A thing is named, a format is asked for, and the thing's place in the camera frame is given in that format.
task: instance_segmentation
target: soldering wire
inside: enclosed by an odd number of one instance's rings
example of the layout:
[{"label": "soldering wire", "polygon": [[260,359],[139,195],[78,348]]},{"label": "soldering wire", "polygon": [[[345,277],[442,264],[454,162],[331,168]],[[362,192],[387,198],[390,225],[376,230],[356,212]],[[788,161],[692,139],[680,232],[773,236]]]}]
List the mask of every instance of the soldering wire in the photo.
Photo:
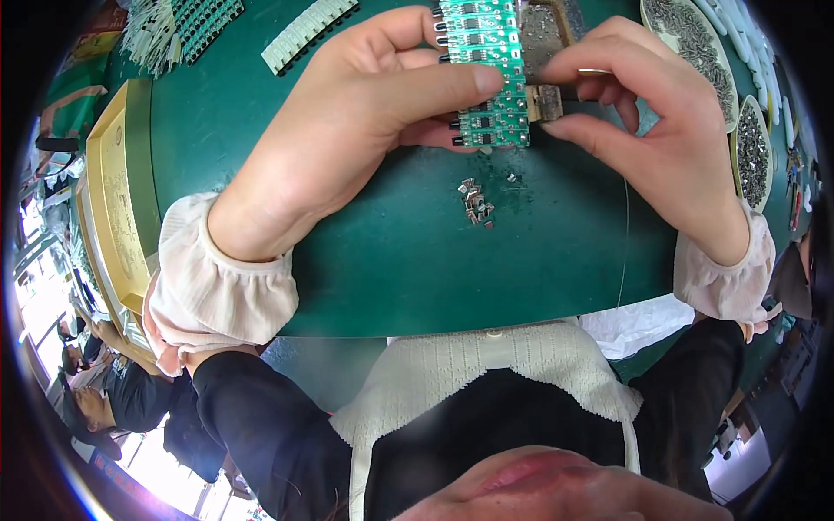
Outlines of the soldering wire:
[{"label": "soldering wire", "polygon": [[623,256],[623,274],[620,278],[620,294],[617,295],[617,309],[620,308],[620,301],[623,297],[623,286],[626,283],[626,261],[628,260],[628,239],[629,239],[629,228],[631,227],[631,205],[629,204],[628,200],[628,181],[626,178],[623,178],[623,183],[625,184],[625,254]]}]

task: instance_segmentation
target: white knit top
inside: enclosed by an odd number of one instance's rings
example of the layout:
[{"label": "white knit top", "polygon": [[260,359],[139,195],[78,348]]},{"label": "white knit top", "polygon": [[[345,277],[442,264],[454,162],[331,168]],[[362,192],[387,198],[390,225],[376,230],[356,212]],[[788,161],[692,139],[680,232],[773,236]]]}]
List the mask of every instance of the white knit top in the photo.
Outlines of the white knit top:
[{"label": "white knit top", "polygon": [[[208,215],[217,196],[199,193],[179,199],[163,222],[161,270],[148,288],[143,326],[157,365],[171,376],[182,373],[183,353],[267,343],[298,307],[292,251],[270,263],[242,263],[215,247]],[[772,315],[761,300],[776,248],[765,218],[742,199],[739,204],[751,233],[745,257],[736,266],[720,266],[679,234],[674,289],[681,301],[705,315],[746,326],[749,341],[754,325]],[[553,384],[588,412],[622,423],[625,464],[640,472],[632,421],[642,397],[617,382],[594,339],[575,320],[402,337],[389,344],[356,398],[330,421],[354,450],[351,521],[363,518],[364,488],[376,440],[497,368]]]}]

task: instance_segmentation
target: lips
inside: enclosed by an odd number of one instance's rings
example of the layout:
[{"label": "lips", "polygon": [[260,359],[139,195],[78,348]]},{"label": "lips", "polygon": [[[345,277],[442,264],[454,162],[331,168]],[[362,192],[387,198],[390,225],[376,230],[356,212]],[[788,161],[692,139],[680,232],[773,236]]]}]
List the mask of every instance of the lips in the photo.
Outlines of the lips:
[{"label": "lips", "polygon": [[508,488],[519,492],[525,489],[532,491],[550,484],[560,471],[595,466],[596,464],[585,456],[567,450],[546,450],[528,454],[489,476],[480,485],[475,497],[507,492]]}]

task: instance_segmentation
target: pink sleeve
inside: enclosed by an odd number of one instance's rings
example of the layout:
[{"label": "pink sleeve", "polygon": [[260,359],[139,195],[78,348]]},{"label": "pink sleeve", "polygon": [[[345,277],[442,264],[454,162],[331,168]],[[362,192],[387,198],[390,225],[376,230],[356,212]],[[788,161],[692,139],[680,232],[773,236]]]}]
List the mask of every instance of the pink sleeve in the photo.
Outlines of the pink sleeve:
[{"label": "pink sleeve", "polygon": [[142,322],[157,365],[182,374],[184,353],[267,343],[299,304],[292,250],[269,263],[243,263],[211,240],[207,219],[217,193],[174,203],[159,237],[159,266]]},{"label": "pink sleeve", "polygon": [[776,260],[776,246],[767,220],[751,211],[745,200],[739,199],[739,204],[744,208],[750,229],[744,258],[735,266],[721,266],[686,235],[678,233],[674,289],[679,300],[707,317],[737,321],[750,342],[752,332],[760,333],[762,324],[776,316],[781,306],[770,312],[761,306]]}]

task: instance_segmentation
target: green workbench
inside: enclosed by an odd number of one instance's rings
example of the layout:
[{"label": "green workbench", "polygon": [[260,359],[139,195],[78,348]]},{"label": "green workbench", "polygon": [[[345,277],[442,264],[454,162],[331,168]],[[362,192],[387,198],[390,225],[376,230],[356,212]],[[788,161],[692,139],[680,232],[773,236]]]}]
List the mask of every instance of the green workbench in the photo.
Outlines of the green workbench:
[{"label": "green workbench", "polygon": [[[275,77],[261,51],[309,2],[245,0],[246,10],[191,68],[153,84],[153,176],[160,213],[182,196],[231,181],[309,60]],[[362,0],[342,27],[414,2]],[[592,28],[636,0],[579,0]],[[755,93],[723,38],[739,99]],[[116,82],[134,74],[116,67]],[[781,82],[783,92],[788,91]],[[600,111],[567,103],[567,111]],[[782,250],[790,238],[784,122],[773,129],[779,168],[765,215]],[[669,293],[675,231],[622,177],[538,128],[527,149],[456,154],[401,148],[344,210],[294,251],[300,307],[281,331],[301,337],[384,337],[532,323]],[[519,181],[508,183],[514,173]],[[457,187],[483,185],[495,227],[473,226]]]}]

